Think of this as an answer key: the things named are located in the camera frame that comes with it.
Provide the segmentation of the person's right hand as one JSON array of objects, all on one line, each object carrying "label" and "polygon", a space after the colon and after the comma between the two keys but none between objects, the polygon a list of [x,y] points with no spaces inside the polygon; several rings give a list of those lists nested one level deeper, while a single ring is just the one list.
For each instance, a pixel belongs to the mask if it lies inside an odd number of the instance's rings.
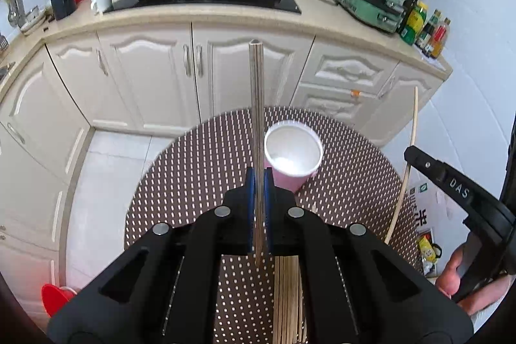
[{"label": "person's right hand", "polygon": [[[461,286],[461,280],[463,278],[459,275],[459,268],[464,261],[464,248],[465,243],[461,244],[454,250],[449,261],[445,265],[444,270],[435,283],[436,288],[449,299],[458,292],[459,287]],[[490,282],[487,286],[472,292],[457,304],[469,316],[473,316],[477,312],[490,307],[490,305],[502,299],[506,295],[512,283],[513,276],[503,275],[493,282]]]}]

